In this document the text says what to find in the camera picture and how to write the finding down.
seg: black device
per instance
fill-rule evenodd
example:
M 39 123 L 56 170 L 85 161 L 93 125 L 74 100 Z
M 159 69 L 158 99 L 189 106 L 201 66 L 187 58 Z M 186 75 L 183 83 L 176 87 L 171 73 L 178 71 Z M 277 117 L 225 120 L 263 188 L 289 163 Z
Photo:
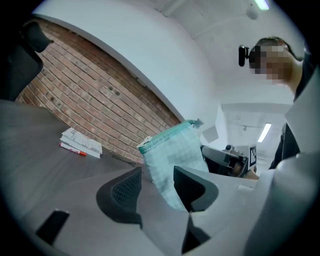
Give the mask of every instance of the black device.
M 245 65 L 246 59 L 249 58 L 249 47 L 244 45 L 239 46 L 239 66 L 243 67 Z
M 210 173 L 243 178 L 250 170 L 249 158 L 233 145 L 227 145 L 224 150 L 202 146 L 201 152 Z

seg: camera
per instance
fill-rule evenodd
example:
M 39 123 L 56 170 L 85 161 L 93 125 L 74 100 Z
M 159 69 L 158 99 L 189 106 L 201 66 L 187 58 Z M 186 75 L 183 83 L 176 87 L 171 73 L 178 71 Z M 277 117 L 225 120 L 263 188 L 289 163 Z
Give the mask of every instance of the camera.
M 244 45 L 239 46 L 239 66 L 243 67 L 245 65 L 246 59 L 249 58 L 249 47 Z

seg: hair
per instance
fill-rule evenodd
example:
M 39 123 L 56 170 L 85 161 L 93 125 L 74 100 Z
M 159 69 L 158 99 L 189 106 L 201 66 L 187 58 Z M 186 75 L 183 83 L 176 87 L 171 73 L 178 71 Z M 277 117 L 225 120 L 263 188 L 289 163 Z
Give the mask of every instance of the hair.
M 280 46 L 282 44 L 286 45 L 288 52 L 297 60 L 302 61 L 303 58 L 297 57 L 292 51 L 291 46 L 282 38 L 277 36 L 265 37 L 260 39 L 255 46 L 251 49 L 249 53 L 249 66 L 251 69 L 255 69 L 256 74 L 260 70 L 260 59 L 261 59 L 261 48 L 260 46 Z

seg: light-blue mesh bag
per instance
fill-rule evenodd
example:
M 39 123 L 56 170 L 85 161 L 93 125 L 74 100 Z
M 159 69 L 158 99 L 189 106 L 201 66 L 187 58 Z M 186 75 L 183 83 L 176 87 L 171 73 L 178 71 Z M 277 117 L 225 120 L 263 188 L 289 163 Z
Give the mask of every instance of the light-blue mesh bag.
M 199 119 L 186 120 L 154 137 L 148 136 L 137 146 L 159 193 L 179 211 L 187 210 L 174 187 L 174 166 L 209 172 L 196 133 L 202 124 Z

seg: white panel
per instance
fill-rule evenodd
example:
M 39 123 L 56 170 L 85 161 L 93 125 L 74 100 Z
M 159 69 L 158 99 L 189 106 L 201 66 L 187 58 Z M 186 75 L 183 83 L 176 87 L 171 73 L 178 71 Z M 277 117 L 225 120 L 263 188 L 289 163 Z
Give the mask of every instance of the white panel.
M 226 111 L 242 111 L 242 112 L 260 112 L 285 114 L 291 107 L 291 104 L 276 103 L 229 103 L 222 104 L 222 110 Z
M 219 36 L 208 32 L 195 41 L 207 57 L 215 77 L 219 76 L 221 70 L 230 70 L 230 63 L 234 57 Z
M 265 84 L 266 80 L 244 79 L 224 74 L 227 81 L 216 80 L 218 98 L 222 104 L 232 103 L 274 103 L 292 105 L 294 95 L 284 86 Z
M 157 8 L 158 0 L 135 0 L 135 1 L 145 4 L 153 9 Z
M 164 16 L 170 17 L 175 10 L 185 3 L 186 0 L 172 0 L 161 10 Z
M 175 18 L 191 35 L 208 25 L 201 13 L 188 1 L 176 9 L 171 17 Z
M 192 0 L 191 2 L 211 24 L 244 14 L 247 7 L 241 0 Z
M 218 106 L 218 111 L 215 120 L 215 127 L 218 133 L 218 139 L 209 144 L 210 147 L 216 148 L 218 150 L 223 150 L 226 145 L 229 144 L 227 121 L 225 113 L 222 111 L 221 106 Z
M 212 126 L 206 130 L 204 130 L 202 132 L 202 135 L 204 136 L 205 140 L 208 142 L 208 143 L 211 143 L 213 142 L 214 140 L 218 139 L 218 132 L 217 132 L 217 128 L 216 126 Z
M 156 2 L 156 9 L 160 12 L 164 9 L 165 5 L 170 3 L 172 0 L 150 0 Z
M 237 112 L 227 111 L 225 112 L 226 120 L 230 124 L 234 125 L 246 125 L 246 126 L 258 126 L 261 119 L 266 114 L 254 113 L 254 112 Z

